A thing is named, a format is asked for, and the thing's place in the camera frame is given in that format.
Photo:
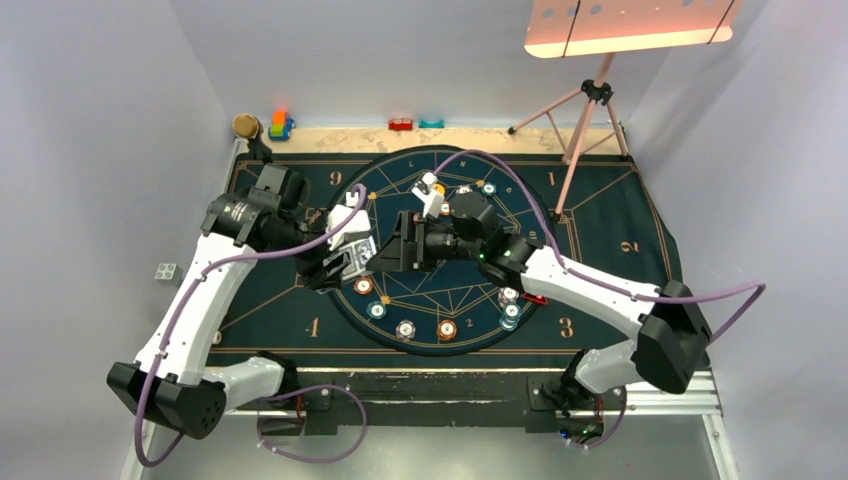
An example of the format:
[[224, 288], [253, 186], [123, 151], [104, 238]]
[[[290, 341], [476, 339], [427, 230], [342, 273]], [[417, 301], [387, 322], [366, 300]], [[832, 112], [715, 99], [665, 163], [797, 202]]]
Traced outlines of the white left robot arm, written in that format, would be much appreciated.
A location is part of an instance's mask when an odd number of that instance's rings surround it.
[[265, 354], [220, 372], [209, 371], [206, 362], [214, 334], [258, 261], [328, 246], [363, 210], [366, 195], [364, 185], [354, 185], [339, 223], [296, 247], [259, 253], [224, 235], [199, 237], [187, 278], [159, 327], [133, 361], [114, 363], [107, 375], [108, 387], [134, 414], [137, 434], [149, 421], [203, 439], [230, 410], [260, 399], [275, 409], [295, 402], [298, 382], [282, 359]]

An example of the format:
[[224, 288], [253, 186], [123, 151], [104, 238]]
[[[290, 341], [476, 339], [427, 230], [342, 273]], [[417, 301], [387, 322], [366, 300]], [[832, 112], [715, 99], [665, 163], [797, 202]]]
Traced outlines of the red triangular dealer button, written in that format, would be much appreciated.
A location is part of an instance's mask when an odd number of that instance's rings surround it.
[[524, 293], [523, 298], [525, 300], [527, 300], [528, 302], [532, 302], [532, 303], [537, 304], [537, 305], [546, 306], [546, 305], [549, 304], [548, 299], [545, 296], [542, 296], [542, 295]]

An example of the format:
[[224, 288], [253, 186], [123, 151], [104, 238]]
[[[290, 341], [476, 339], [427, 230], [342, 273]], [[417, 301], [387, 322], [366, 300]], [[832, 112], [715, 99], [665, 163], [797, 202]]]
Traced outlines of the orange poker chip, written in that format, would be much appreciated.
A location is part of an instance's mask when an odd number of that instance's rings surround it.
[[370, 276], [363, 276], [353, 282], [353, 290], [358, 295], [368, 295], [374, 289], [374, 282]]

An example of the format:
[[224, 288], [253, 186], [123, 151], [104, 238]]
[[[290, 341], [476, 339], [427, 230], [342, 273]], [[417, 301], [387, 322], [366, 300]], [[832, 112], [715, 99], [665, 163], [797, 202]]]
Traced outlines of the blue playing card deck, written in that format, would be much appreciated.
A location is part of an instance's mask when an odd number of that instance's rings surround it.
[[368, 273], [367, 264], [376, 254], [376, 245], [371, 237], [356, 240], [344, 245], [340, 252], [344, 266], [340, 274], [343, 283], [348, 283]]

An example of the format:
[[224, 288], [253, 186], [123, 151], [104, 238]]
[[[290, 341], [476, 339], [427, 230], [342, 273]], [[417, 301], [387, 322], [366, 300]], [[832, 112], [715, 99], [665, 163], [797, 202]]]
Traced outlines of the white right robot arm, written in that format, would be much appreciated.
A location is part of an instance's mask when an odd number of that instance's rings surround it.
[[498, 287], [574, 307], [624, 334], [622, 342], [574, 357], [561, 378], [563, 397], [573, 406], [639, 382], [671, 394], [687, 390], [712, 333], [699, 307], [684, 303], [686, 285], [632, 282], [574, 262], [551, 245], [506, 231], [480, 193], [451, 200], [449, 222], [437, 215], [400, 212], [368, 269], [429, 271], [442, 261], [473, 261]]

